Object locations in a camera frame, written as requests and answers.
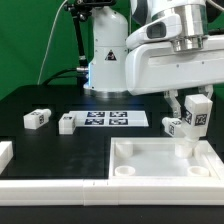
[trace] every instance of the white cube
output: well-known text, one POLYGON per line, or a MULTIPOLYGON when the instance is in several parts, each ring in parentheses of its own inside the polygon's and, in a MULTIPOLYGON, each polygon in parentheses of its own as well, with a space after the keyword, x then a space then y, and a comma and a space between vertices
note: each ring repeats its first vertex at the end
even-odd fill
POLYGON ((76 127, 75 119, 75 114, 64 114, 59 121, 59 134, 72 135, 76 127))

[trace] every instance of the black cable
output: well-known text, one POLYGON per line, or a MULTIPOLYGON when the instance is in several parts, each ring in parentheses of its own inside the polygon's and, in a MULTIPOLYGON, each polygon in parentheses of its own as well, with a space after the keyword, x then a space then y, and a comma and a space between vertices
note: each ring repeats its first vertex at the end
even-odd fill
POLYGON ((83 78, 85 77, 84 75, 76 75, 76 76, 62 76, 60 77, 60 75, 63 75, 65 73, 68 72, 76 72, 77 70, 75 68, 69 68, 69 69, 64 69, 60 72, 57 72, 56 74, 52 75, 50 78, 48 78, 47 80, 45 80, 42 85, 46 86, 48 85, 48 83, 50 83, 52 80, 57 79, 57 78, 72 78, 72 77, 76 77, 76 78, 83 78))
POLYGON ((80 78, 80 77, 82 78, 82 76, 78 76, 78 75, 67 75, 67 76, 52 77, 52 78, 49 78, 46 81, 44 81, 42 83, 42 85, 47 86, 54 79, 80 78))

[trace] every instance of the cable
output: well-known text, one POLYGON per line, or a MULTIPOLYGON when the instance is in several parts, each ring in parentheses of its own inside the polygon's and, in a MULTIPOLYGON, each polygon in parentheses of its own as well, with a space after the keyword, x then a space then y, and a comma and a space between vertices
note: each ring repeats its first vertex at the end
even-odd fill
POLYGON ((49 40, 48 40, 45 56, 44 56, 44 59, 43 59, 42 65, 41 65, 40 74, 39 74, 39 78, 38 78, 38 82, 37 82, 38 85, 40 85, 41 77, 43 75, 44 66, 45 66, 45 63, 46 63, 46 60, 47 60, 47 56, 48 56, 48 53, 49 53, 49 49, 50 49, 50 45, 51 45, 51 42, 52 42, 52 37, 53 37, 53 34, 54 34, 54 30, 55 30, 55 26, 56 26, 56 23, 57 23, 57 20, 58 20, 59 13, 60 13, 61 9, 63 8, 63 6, 64 6, 64 4, 66 2, 67 2, 67 0, 65 0, 61 4, 61 6, 59 7, 59 9, 58 9, 58 11, 56 13, 56 16, 55 16, 55 19, 54 19, 54 23, 53 23, 53 26, 52 26, 52 29, 51 29, 50 37, 49 37, 49 40))
POLYGON ((45 80, 42 83, 42 85, 46 85, 46 83, 48 84, 51 80, 56 79, 56 78, 60 78, 59 77, 60 75, 63 75, 63 74, 68 73, 68 72, 76 72, 76 69, 75 68, 70 68, 70 69, 64 69, 64 70, 62 70, 60 72, 57 72, 56 74, 52 75, 50 78, 45 80))
POLYGON ((220 5, 216 4, 216 3, 213 2, 212 0, 207 0, 207 2, 208 2, 210 5, 214 6, 216 9, 218 9, 218 10, 224 12, 224 8, 221 7, 220 5))
POLYGON ((67 79, 67 78, 77 78, 77 76, 76 75, 67 75, 67 76, 59 76, 59 77, 49 78, 46 81, 44 81, 42 85, 47 86, 48 83, 54 79, 67 79))

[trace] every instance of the black table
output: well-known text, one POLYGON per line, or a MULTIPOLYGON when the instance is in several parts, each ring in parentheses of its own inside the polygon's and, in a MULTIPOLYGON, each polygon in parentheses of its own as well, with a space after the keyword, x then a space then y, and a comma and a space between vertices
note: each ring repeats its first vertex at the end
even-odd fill
MULTIPOLYGON (((179 100, 183 105, 181 91, 179 100)), ((213 97, 208 135, 219 156, 224 154, 224 102, 213 97)), ((105 179, 108 177, 111 137, 161 137, 161 119, 172 116, 162 94, 103 100, 83 95, 75 86, 24 86, 0 102, 0 141, 13 141, 14 158, 2 173, 5 179, 105 179), (52 116, 38 130, 26 130, 23 116, 49 108, 52 116), (60 136, 58 121, 69 111, 144 110, 149 127, 76 128, 60 136)), ((1 207, 1 223, 223 223, 224 207, 119 206, 119 207, 1 207)))

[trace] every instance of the green backdrop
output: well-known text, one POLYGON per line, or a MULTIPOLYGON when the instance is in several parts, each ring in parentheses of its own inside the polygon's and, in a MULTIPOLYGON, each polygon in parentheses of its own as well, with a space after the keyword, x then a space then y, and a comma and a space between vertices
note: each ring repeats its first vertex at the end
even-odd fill
MULTIPOLYGON (((56 12, 63 0, 0 1, 0 99, 19 86, 36 84, 56 12)), ((114 9, 129 16, 129 0, 114 9)), ((221 15, 209 28, 224 27, 221 15)), ((82 24, 86 54, 93 57, 91 20, 82 24)), ((77 42, 69 13, 62 10, 42 81, 53 73, 76 67, 77 42)), ((74 84, 73 80, 60 83, 74 84)))

